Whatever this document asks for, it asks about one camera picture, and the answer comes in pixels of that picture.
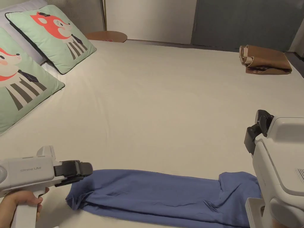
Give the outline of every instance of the brown bag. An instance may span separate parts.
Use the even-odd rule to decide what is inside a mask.
[[[240,60],[248,74],[290,74],[292,68],[283,52],[252,45],[240,47]]]

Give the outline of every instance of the hand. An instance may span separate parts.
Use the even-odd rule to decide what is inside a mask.
[[[30,191],[19,191],[6,195],[0,203],[0,228],[10,228],[18,204],[37,205],[36,220],[38,220],[42,210],[42,200],[42,197],[36,198]]]
[[[272,227],[273,228],[288,228],[288,227],[286,227],[286,226],[284,226],[284,225],[282,225],[282,224],[280,224],[280,223],[278,223],[276,220],[272,220]]]

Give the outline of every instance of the green pillow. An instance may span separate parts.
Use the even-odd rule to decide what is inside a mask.
[[[39,66],[0,28],[0,134],[64,84]]]
[[[6,18],[55,68],[65,74],[96,48],[56,6],[6,13]]]

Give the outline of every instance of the bed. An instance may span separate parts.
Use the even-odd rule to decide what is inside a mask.
[[[257,109],[304,116],[304,79],[246,74],[238,53],[92,41],[97,51],[61,75],[65,88],[0,136],[1,159],[53,145],[57,160],[217,179],[254,174],[243,141]],[[37,227],[153,227],[72,211],[70,185],[51,188]]]

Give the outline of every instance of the folded blue shirt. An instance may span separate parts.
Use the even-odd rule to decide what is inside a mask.
[[[257,178],[222,173],[219,180],[138,170],[97,170],[72,184],[73,209],[119,219],[189,228],[249,227],[247,198],[261,198]]]

